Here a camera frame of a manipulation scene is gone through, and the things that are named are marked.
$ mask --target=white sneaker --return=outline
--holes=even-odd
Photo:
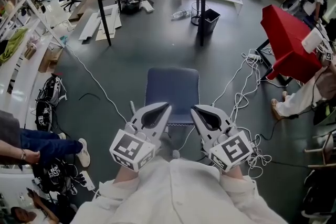
[[[63,140],[66,140],[67,139],[67,136],[65,135],[65,133],[60,133],[60,134],[57,134],[59,136],[60,139],[63,139]]]
[[[83,145],[82,150],[76,154],[77,157],[79,158],[80,163],[82,164],[83,167],[88,167],[91,162],[90,154],[88,152],[88,144],[84,138],[80,138],[78,140],[79,143]]]

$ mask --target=bracelet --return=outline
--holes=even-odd
[[[21,155],[20,159],[25,160],[26,159],[26,153],[23,149],[21,149],[21,150],[22,150],[22,155]]]

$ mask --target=black trash bin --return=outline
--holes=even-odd
[[[220,14],[218,12],[215,12],[213,9],[208,9],[204,13],[205,16],[205,26],[204,26],[204,34],[210,34],[214,29],[218,22],[218,19],[220,18]],[[198,32],[201,31],[201,24],[198,24]]]

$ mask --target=black hair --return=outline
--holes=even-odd
[[[16,215],[16,212],[15,212],[15,210],[16,209],[21,209],[20,207],[17,207],[17,206],[14,206],[14,207],[12,207],[11,208],[11,215],[12,215],[12,217],[14,218],[14,220],[17,222],[17,223],[24,223],[22,220],[20,220],[18,217],[17,217],[17,215]]]

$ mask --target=blue chair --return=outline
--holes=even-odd
[[[172,113],[168,126],[194,125],[190,108],[200,103],[199,74],[189,68],[151,68],[148,71],[145,105],[168,102]]]

